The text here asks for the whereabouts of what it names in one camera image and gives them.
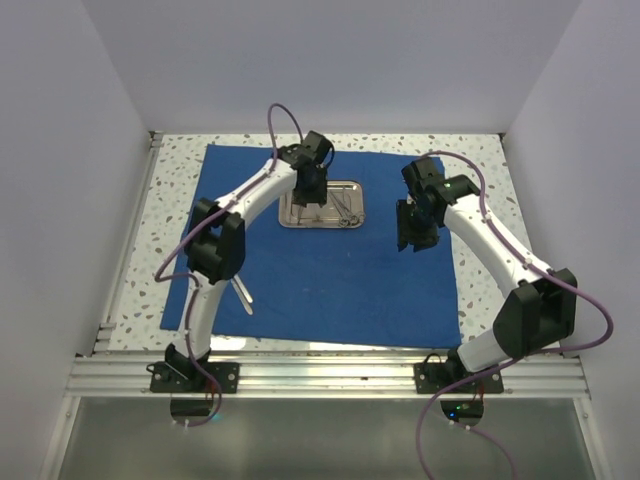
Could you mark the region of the blue surgical cloth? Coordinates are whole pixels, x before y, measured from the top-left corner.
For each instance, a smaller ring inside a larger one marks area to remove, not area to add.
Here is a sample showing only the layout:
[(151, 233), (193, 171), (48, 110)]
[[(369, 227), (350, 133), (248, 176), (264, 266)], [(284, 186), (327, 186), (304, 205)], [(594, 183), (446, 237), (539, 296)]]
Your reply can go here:
[(268, 149), (211, 146), (194, 197), (245, 222), (240, 277), (254, 300), (246, 310), (229, 284), (215, 314), (217, 334), (410, 348), (459, 345), (452, 242), (417, 253), (397, 246), (396, 204), (407, 196), (406, 156), (340, 152), (329, 169), (363, 191), (354, 228), (287, 228), (278, 198), (296, 175)]

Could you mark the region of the steel tweezers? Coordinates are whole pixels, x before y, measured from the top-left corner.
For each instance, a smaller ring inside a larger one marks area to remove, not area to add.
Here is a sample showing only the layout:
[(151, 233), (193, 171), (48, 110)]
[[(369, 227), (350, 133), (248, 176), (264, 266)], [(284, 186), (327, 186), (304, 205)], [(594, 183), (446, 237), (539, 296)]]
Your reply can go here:
[(236, 290), (238, 292), (238, 296), (240, 297), (241, 301), (247, 304), (252, 304), (253, 297), (251, 296), (249, 290), (247, 289), (247, 287), (245, 286), (241, 278), (239, 276), (235, 276), (233, 280), (235, 282)]

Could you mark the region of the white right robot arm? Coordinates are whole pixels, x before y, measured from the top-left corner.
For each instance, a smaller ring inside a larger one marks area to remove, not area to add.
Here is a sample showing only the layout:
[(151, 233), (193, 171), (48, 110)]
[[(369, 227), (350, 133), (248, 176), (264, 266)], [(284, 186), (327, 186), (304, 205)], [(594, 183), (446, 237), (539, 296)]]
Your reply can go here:
[(469, 177), (445, 177), (430, 157), (401, 173), (408, 196), (396, 203), (398, 248), (433, 248), (440, 230), (448, 229), (471, 249), (504, 297), (488, 331), (448, 352), (441, 376), (451, 389), (468, 392), (481, 371), (573, 333), (577, 280), (568, 269), (552, 269), (511, 233), (498, 232), (500, 221), (482, 205), (482, 190)]

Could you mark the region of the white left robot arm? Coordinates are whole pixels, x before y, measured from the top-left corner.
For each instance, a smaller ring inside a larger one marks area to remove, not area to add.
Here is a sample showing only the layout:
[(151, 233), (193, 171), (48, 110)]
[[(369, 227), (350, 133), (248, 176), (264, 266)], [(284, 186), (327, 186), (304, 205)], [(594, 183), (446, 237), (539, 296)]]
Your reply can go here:
[(327, 173), (335, 148), (325, 136), (311, 131), (298, 144), (276, 148), (271, 158), (235, 190), (193, 207), (188, 233), (179, 244), (187, 258), (184, 273), (193, 282), (182, 322), (183, 338), (167, 347), (163, 380), (185, 392), (220, 393), (222, 387), (207, 367), (210, 336), (228, 283), (246, 257), (246, 230), (281, 196), (290, 193), (305, 206), (327, 201)]

